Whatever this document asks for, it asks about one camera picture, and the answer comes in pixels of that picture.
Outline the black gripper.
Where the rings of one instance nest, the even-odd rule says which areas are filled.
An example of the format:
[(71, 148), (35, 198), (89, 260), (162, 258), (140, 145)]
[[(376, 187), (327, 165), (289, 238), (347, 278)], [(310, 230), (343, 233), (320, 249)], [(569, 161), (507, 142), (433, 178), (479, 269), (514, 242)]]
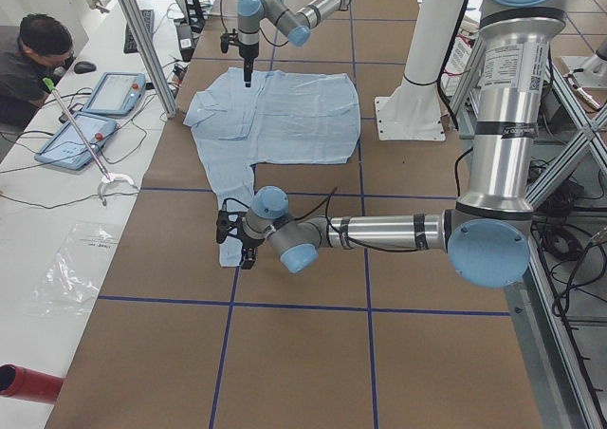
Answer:
[(262, 234), (248, 233), (243, 227), (237, 229), (236, 237), (242, 245), (239, 267), (251, 270), (256, 263), (257, 248), (265, 242), (265, 238)]
[(245, 87), (251, 87), (252, 82), (252, 70), (254, 68), (254, 61), (259, 56), (259, 45), (242, 45), (241, 46), (241, 57), (244, 61), (244, 83)]

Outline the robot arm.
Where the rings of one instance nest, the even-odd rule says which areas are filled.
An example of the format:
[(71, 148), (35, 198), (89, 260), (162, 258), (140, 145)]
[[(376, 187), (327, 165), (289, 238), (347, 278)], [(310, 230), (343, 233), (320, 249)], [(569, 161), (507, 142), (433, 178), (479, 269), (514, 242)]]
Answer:
[(243, 269), (270, 244), (292, 272), (321, 248), (380, 252), (445, 251), (471, 283), (501, 288), (518, 282), (530, 262), (533, 209), (524, 191), (537, 136), (551, 40), (564, 28), (566, 0), (483, 0), (477, 47), (483, 64), (479, 111), (467, 185), (441, 214), (295, 218), (284, 191), (267, 186), (238, 214)]
[(254, 61), (259, 56), (259, 34), (263, 20), (268, 20), (291, 45), (301, 47), (314, 28), (334, 12), (347, 11), (351, 2), (352, 0), (313, 0), (294, 11), (284, 0), (238, 0), (237, 28), (222, 36), (221, 49), (226, 52), (229, 46), (238, 47), (244, 63), (244, 84), (250, 87)]

